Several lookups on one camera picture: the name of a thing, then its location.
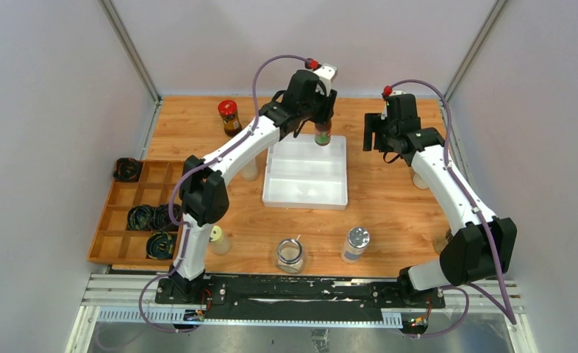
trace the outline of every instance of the metal pole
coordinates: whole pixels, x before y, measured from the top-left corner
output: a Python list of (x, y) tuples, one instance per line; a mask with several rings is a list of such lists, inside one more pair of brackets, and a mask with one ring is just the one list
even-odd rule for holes
[(484, 45), (486, 38), (490, 34), (490, 31), (495, 26), (495, 23), (499, 19), (499, 16), (502, 14), (502, 10), (504, 9), (505, 5), (508, 3), (509, 0), (496, 0), (493, 8), (490, 9), (488, 16), (484, 20), (484, 24), (479, 29), (473, 43), (471, 44), (471, 48), (466, 53), (464, 60), (461, 62), (460, 66), (458, 67), (454, 78), (449, 83), (447, 90), (445, 91), (445, 99), (447, 102), (451, 101), (458, 86), (464, 79), (468, 69), (471, 67), (471, 64), (475, 60), (477, 53)]
[(133, 67), (140, 76), (140, 79), (142, 79), (142, 82), (146, 87), (146, 90), (149, 92), (155, 105), (158, 105), (161, 100), (161, 97), (157, 92), (157, 88), (152, 82), (149, 72), (146, 70), (146, 67), (144, 67), (144, 64), (142, 63), (142, 59), (140, 58), (138, 51), (135, 50), (135, 46), (131, 41), (131, 37), (129, 36), (129, 33), (126, 32), (126, 28), (124, 27), (120, 15), (118, 14), (118, 11), (116, 10), (112, 0), (99, 0), (99, 4), (103, 8), (105, 16), (107, 16), (107, 20), (109, 20), (109, 22), (111, 23), (115, 34), (118, 36), (118, 39), (120, 40), (120, 43), (124, 48), (124, 51), (129, 56), (131, 64), (133, 64)]

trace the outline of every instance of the white wall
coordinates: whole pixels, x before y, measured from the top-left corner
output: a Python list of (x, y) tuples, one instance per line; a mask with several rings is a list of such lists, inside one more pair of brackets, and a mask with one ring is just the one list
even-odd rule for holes
[[(114, 3), (162, 94), (250, 94), (263, 61), (297, 54), (339, 67), (340, 96), (377, 96), (408, 78), (445, 90), (494, 0)], [(276, 64), (260, 91), (286, 88), (298, 67)]]
[(151, 109), (97, 1), (0, 1), (0, 352), (63, 352)]
[(578, 352), (578, 1), (511, 1), (453, 108), (479, 194), (518, 226), (539, 352)]

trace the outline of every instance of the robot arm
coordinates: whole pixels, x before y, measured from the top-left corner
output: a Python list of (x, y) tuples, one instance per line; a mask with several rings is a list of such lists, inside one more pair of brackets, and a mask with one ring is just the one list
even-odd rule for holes
[(205, 249), (213, 225), (228, 210), (226, 187), (232, 178), (260, 152), (290, 133), (299, 134), (305, 122), (323, 124), (332, 118), (337, 96), (332, 80), (336, 71), (327, 64), (314, 71), (298, 70), (287, 90), (279, 91), (272, 101), (263, 105), (256, 126), (252, 121), (224, 146), (201, 159), (195, 156), (186, 159), (183, 173), (205, 161), (217, 159), (218, 162), (194, 173), (183, 182), (179, 192), (185, 221), (192, 224), (189, 235), (181, 237), (178, 248), (181, 251), (183, 242), (187, 242), (186, 253), (179, 253), (174, 260), (176, 266), (184, 257), (173, 278), (184, 292), (191, 291), (188, 289), (191, 282), (204, 272)]
[[(428, 184), (449, 222), (449, 243), (436, 260), (404, 268), (399, 280), (406, 294), (414, 296), (443, 285), (463, 285), (496, 274), (482, 223), (466, 195), (443, 166), (443, 138), (434, 128), (421, 128), (415, 97), (403, 92), (385, 97), (385, 112), (365, 114), (363, 150), (372, 146), (380, 152), (393, 152)], [(505, 273), (516, 237), (516, 226), (509, 218), (500, 219), (481, 202), (460, 174), (455, 173), (488, 221), (502, 269)]]

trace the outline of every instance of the wooden sorting tray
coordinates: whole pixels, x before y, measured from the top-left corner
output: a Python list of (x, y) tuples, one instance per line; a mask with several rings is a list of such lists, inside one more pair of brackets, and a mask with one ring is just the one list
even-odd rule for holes
[[(96, 228), (88, 260), (106, 265), (170, 265), (172, 260), (155, 260), (146, 255), (146, 242), (153, 232), (131, 231), (126, 228), (126, 216), (133, 206), (153, 207), (168, 203), (172, 189), (179, 181), (183, 162), (141, 161), (142, 174), (138, 182), (114, 180), (103, 213)], [(176, 232), (176, 246), (181, 229)]]

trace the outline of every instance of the red connector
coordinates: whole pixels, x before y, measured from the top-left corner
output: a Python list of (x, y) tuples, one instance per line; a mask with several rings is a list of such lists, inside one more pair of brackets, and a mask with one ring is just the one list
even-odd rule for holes
[(321, 67), (321, 65), (317, 62), (317, 60), (309, 57), (307, 59), (307, 62), (304, 63), (304, 67), (309, 68), (311, 70), (317, 70), (318, 68)]
[(390, 86), (385, 86), (385, 89), (382, 90), (382, 97), (386, 98), (388, 96), (390, 96), (393, 93), (393, 88), (391, 88)]

